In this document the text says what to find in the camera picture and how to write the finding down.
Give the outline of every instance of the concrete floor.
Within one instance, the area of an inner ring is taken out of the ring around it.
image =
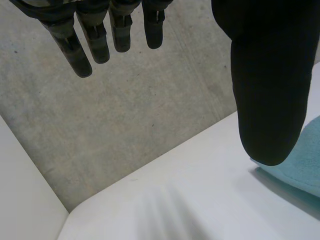
[[[209,0],[174,0],[163,46],[148,49],[142,9],[131,50],[78,78],[35,19],[0,2],[0,115],[68,211],[236,110],[231,41]]]

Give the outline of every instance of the robotic finger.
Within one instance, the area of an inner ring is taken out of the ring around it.
[[[115,49],[119,53],[127,52],[131,46],[130,30],[133,24],[131,13],[141,0],[111,0],[110,22]]]
[[[76,15],[84,32],[93,59],[104,64],[110,59],[107,32],[104,26],[110,0],[85,0],[76,4]]]
[[[86,78],[92,74],[92,67],[74,30],[76,2],[64,4],[53,0],[48,5],[49,1],[44,0],[10,1],[27,16],[42,23],[79,77]]]
[[[173,0],[142,0],[146,42],[151,49],[157,49],[163,42],[165,9]]]

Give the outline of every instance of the blue cloth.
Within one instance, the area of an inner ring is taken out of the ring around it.
[[[320,198],[320,116],[303,129],[284,162],[276,166],[254,162],[279,180]]]

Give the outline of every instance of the white wall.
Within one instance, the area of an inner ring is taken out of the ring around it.
[[[0,239],[56,240],[67,217],[0,116]]]

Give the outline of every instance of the robotic hand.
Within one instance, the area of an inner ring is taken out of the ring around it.
[[[10,0],[31,18],[38,19],[50,32],[74,72],[81,78],[92,67],[74,30],[74,13],[80,22],[93,59],[104,64],[110,59],[104,19],[109,10],[115,49],[130,49],[131,13],[142,1],[146,41],[157,49],[163,41],[165,9],[173,0]]]

